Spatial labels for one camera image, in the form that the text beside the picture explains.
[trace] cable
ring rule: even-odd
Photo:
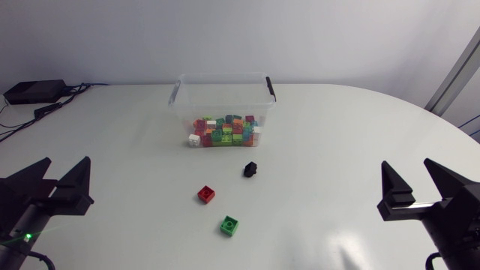
[[[8,107],[7,99],[6,99],[5,97],[3,97],[3,100],[5,101],[5,106],[3,106],[3,107],[0,109],[0,113],[3,112],[3,109],[5,109],[6,107]]]
[[[8,137],[17,133],[18,131],[21,131],[22,129],[28,128],[29,126],[33,125],[35,122],[40,121],[43,117],[49,115],[50,113],[55,112],[56,110],[62,108],[64,105],[69,104],[77,95],[82,94],[83,92],[87,91],[87,89],[89,89],[92,86],[108,86],[108,84],[106,84],[106,83],[81,83],[81,84],[75,85],[75,86],[66,86],[66,87],[64,87],[63,92],[66,96],[70,96],[70,97],[64,102],[58,102],[57,103],[58,106],[55,106],[53,109],[48,109],[47,111],[44,111],[39,115],[35,115],[35,118],[33,118],[32,120],[27,121],[25,123],[22,123],[22,124],[17,124],[17,125],[14,125],[14,126],[6,126],[6,125],[3,125],[3,124],[0,124],[2,127],[5,127],[5,128],[16,128],[14,130],[9,130],[9,131],[5,131],[4,133],[0,133],[0,136],[4,135],[4,134],[7,134],[6,136],[4,136],[0,139],[0,143],[5,141]]]
[[[477,131],[475,131],[474,133],[471,133],[469,136],[471,137],[471,136],[477,134],[478,132],[480,132],[480,130],[477,130]]]
[[[46,264],[46,267],[48,268],[48,270],[55,270],[55,265],[53,265],[52,260],[49,259],[46,255],[43,255],[34,251],[30,251],[28,255],[30,257],[34,257],[39,259],[40,261],[43,261]]]
[[[433,260],[440,257],[441,255],[438,252],[430,254],[430,256],[427,258],[427,261],[425,262],[425,270],[435,270]]]
[[[471,121],[473,121],[473,120],[477,119],[478,117],[480,117],[480,115],[477,115],[477,116],[475,116],[474,118],[471,118],[469,121],[466,121],[465,123],[463,123],[463,124],[462,124],[461,126],[459,126],[458,128],[461,128],[461,127],[463,127],[464,125],[466,125],[466,124],[470,123]]]

